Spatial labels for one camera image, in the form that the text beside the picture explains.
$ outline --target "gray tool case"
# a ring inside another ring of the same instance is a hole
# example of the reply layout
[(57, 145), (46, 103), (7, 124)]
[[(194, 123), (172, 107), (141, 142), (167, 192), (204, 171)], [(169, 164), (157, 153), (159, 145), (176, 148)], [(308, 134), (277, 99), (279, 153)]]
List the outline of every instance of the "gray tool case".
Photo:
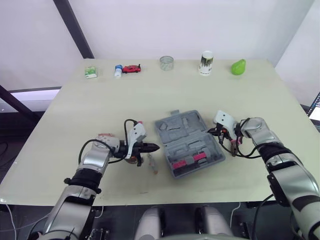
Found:
[(179, 113), (155, 122), (164, 144), (172, 175), (181, 178), (225, 160), (225, 155), (196, 110)]

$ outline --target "white paper cup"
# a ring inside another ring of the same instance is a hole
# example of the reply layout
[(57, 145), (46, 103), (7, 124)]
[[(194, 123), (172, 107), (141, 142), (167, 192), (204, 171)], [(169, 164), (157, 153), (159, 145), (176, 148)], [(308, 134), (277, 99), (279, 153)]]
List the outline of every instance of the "white paper cup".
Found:
[(209, 76), (212, 71), (212, 61), (214, 54), (212, 51), (204, 51), (201, 56), (201, 62), (199, 65), (199, 73), (203, 76)]

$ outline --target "metal frame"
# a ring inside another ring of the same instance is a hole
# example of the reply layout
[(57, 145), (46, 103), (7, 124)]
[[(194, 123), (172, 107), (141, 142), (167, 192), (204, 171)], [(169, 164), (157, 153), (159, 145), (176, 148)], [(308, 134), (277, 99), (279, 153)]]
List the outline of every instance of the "metal frame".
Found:
[(78, 20), (68, 0), (53, 0), (58, 9), (65, 26), (68, 28), (73, 41), (78, 47), (84, 59), (94, 59), (94, 55), (87, 43), (84, 33), (82, 32)]
[(4, 87), (0, 85), (0, 98), (2, 98), (6, 103), (11, 107), (16, 109), (23, 116), (37, 124), (40, 120), (40, 117), (23, 105), (18, 99), (16, 99), (10, 92), (8, 92)]
[(315, 97), (313, 103), (311, 104), (308, 112), (306, 113), (308, 115), (308, 117), (310, 117), (310, 115), (312, 114), (312, 112), (315, 110), (317, 103), (320, 102), (320, 92), (318, 93), (318, 95)]

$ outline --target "table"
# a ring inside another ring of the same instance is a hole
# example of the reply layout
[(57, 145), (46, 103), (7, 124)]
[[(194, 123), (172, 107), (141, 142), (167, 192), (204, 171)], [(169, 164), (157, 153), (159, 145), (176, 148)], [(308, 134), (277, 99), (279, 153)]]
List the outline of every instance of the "table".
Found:
[[(214, 60), (212, 74), (198, 74), (197, 60), (176, 60), (162, 71), (157, 60), (86, 59), (57, 94), (28, 138), (0, 185), (0, 203), (53, 206), (78, 165), (83, 143), (99, 133), (124, 139), (123, 122), (141, 120), (145, 142), (159, 144), (153, 153), (154, 175), (125, 161), (111, 164), (101, 180), (95, 205), (148, 205), (261, 201), (271, 193), (261, 158), (232, 158), (181, 179), (174, 179), (163, 154), (154, 122), (170, 111), (198, 110), (208, 128), (218, 110), (236, 120), (262, 117), (286, 147), (320, 179), (320, 135), (297, 100), (267, 60), (248, 60), (246, 72), (230, 73), (232, 60)], [(113, 77), (117, 64), (141, 64), (140, 73)], [(85, 79), (84, 69), (98, 67), (98, 78)], [(250, 139), (240, 146), (253, 148)]]

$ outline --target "white wall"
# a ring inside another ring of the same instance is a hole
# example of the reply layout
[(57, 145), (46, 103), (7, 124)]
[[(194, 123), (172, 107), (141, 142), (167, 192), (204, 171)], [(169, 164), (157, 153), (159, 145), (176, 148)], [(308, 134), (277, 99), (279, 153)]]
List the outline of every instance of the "white wall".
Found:
[(315, 0), (276, 66), (299, 103), (310, 106), (320, 92), (320, 0)]
[(0, 85), (61, 86), (82, 61), (52, 0), (0, 1)]
[(264, 58), (275, 66), (313, 0), (70, 0), (96, 58)]

